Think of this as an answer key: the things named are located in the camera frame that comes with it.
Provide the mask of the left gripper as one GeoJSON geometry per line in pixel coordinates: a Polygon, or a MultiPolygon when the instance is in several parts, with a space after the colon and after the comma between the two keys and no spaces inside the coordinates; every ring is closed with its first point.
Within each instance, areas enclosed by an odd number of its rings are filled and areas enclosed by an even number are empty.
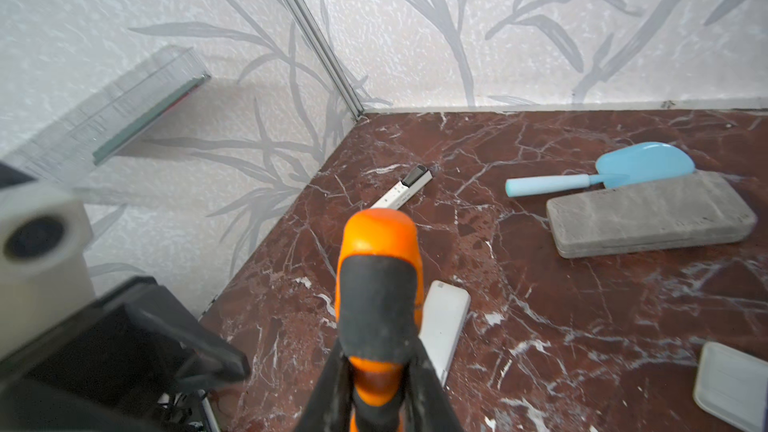
{"type": "Polygon", "coordinates": [[[206,393],[251,374],[151,277],[135,277],[1,361],[4,431],[194,431],[206,393]]]}

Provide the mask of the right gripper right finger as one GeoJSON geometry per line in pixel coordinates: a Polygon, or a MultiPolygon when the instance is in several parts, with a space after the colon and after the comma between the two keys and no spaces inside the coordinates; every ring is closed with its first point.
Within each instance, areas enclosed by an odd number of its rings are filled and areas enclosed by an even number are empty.
{"type": "Polygon", "coordinates": [[[464,431],[420,339],[407,365],[404,407],[405,431],[464,431]]]}

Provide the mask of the white battery cover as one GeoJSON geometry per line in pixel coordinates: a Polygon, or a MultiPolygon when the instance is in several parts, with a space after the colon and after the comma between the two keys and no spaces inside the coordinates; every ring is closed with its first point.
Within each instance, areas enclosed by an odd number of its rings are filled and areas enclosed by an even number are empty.
{"type": "Polygon", "coordinates": [[[700,354],[693,398],[702,410],[741,431],[766,431],[767,362],[707,342],[700,354]]]}

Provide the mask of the white remote control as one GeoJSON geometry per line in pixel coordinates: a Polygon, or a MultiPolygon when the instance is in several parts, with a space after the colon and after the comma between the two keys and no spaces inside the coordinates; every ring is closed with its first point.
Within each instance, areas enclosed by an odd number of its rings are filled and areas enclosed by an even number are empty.
{"type": "Polygon", "coordinates": [[[466,290],[438,280],[431,283],[426,295],[419,338],[442,386],[447,381],[470,301],[466,290]]]}

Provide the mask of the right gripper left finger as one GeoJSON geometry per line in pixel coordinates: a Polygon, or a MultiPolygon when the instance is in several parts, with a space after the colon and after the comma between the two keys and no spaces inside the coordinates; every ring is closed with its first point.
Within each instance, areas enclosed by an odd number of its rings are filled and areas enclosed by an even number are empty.
{"type": "Polygon", "coordinates": [[[352,367],[336,341],[293,431],[348,432],[352,394],[352,367]]]}

